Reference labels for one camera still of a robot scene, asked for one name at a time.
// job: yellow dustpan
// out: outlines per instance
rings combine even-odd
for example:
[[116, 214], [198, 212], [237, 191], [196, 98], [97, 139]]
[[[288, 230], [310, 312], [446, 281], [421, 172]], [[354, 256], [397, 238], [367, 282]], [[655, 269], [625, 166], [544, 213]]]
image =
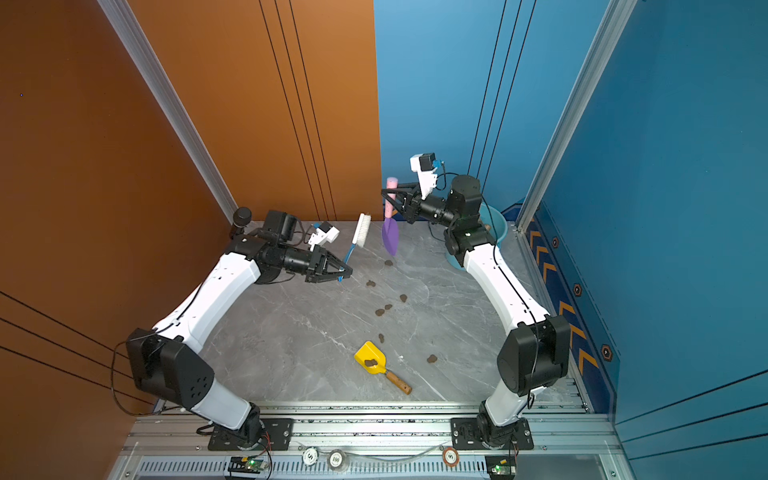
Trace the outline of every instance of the yellow dustpan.
[[355, 360], [371, 375], [383, 373], [390, 382], [397, 385], [406, 395], [411, 394], [413, 390], [411, 386], [386, 369], [386, 357], [371, 342], [366, 342], [365, 345], [360, 347], [360, 350], [355, 354]]

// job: brush bristles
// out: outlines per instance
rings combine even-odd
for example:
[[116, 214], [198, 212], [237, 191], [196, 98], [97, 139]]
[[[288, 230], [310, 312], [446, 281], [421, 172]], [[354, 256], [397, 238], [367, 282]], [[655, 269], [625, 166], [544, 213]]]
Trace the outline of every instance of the brush bristles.
[[357, 220], [357, 227], [355, 228], [355, 236], [352, 237], [352, 243], [358, 247], [364, 247], [366, 245], [366, 237], [368, 236], [368, 229], [371, 227], [371, 216], [360, 214], [360, 218]]

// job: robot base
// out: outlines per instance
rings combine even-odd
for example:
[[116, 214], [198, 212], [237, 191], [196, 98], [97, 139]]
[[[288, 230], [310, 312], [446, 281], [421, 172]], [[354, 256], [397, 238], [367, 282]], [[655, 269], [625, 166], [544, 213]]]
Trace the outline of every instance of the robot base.
[[212, 452], [231, 452], [233, 450], [260, 450], [266, 445], [266, 441], [260, 440], [269, 436], [271, 449], [287, 450], [293, 435], [293, 419], [259, 419], [255, 415], [255, 422], [249, 418], [236, 432], [225, 429], [219, 425], [214, 426], [208, 442], [208, 450]]
[[493, 424], [485, 411], [485, 402], [475, 419], [451, 419], [453, 448], [457, 450], [500, 450], [508, 449], [510, 440], [518, 450], [533, 450], [533, 435], [528, 420], [499, 427]]

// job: pink handle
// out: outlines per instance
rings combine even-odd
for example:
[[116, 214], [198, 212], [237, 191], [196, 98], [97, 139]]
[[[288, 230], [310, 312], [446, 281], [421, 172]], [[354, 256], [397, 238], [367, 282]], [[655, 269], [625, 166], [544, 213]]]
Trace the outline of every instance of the pink handle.
[[[394, 177], [389, 177], [386, 179], [386, 187], [387, 188], [397, 188], [397, 179]], [[389, 194], [390, 198], [395, 198], [395, 194]], [[394, 208], [392, 207], [392, 204], [390, 202], [387, 202], [384, 204], [384, 218], [392, 218], [392, 211]]]

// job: blue brush handle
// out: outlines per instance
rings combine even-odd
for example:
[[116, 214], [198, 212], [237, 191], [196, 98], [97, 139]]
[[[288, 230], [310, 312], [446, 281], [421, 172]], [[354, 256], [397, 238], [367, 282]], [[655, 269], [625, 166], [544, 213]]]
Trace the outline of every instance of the blue brush handle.
[[349, 256], [352, 255], [352, 250], [355, 249], [355, 244], [353, 243], [352, 246], [349, 248], [349, 252], [346, 253], [346, 257], [344, 257], [344, 263], [349, 262]]

